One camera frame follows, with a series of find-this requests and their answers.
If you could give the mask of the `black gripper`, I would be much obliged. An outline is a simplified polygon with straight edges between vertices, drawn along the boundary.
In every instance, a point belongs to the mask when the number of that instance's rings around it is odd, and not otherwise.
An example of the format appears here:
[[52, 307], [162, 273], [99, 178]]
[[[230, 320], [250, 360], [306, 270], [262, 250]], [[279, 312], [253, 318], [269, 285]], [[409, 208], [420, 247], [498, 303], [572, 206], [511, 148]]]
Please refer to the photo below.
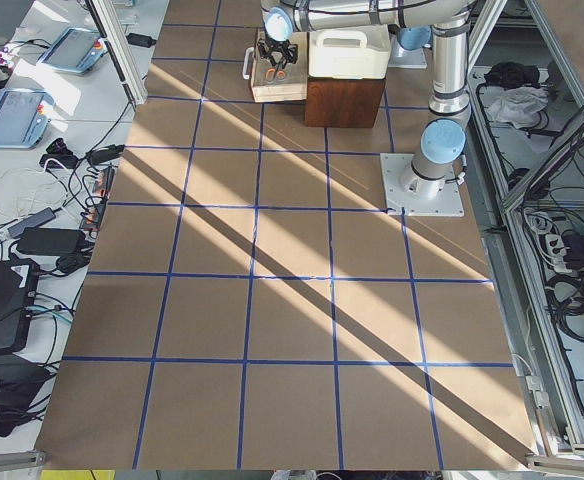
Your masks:
[[298, 61], [298, 45], [289, 40], [276, 41], [272, 38], [257, 40], [257, 50], [261, 59], [268, 60], [272, 67], [285, 68]]

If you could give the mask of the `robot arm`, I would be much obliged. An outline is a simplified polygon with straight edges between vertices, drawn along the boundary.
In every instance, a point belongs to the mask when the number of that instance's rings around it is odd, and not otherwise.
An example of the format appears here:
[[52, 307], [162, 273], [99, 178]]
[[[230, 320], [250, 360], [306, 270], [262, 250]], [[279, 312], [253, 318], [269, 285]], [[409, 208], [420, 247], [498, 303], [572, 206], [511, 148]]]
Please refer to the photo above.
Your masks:
[[466, 81], [472, 5], [463, 0], [263, 1], [261, 9], [266, 33], [280, 42], [294, 32], [332, 28], [397, 25], [432, 29], [431, 121], [417, 153], [399, 176], [406, 194], [430, 200], [442, 190], [446, 174], [465, 146], [470, 118]]

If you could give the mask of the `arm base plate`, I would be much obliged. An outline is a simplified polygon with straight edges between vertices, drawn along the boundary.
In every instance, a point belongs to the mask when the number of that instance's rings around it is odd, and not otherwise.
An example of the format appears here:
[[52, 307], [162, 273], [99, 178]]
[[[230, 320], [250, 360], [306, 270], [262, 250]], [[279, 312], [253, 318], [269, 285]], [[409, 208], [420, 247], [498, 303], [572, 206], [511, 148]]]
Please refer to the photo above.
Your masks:
[[380, 165], [386, 213], [391, 216], [463, 217], [460, 186], [451, 166], [438, 180], [412, 169], [413, 154], [382, 153]]
[[394, 42], [391, 47], [388, 67], [401, 69], [426, 69], [427, 60], [425, 49], [419, 48], [415, 50], [407, 50], [398, 42]]

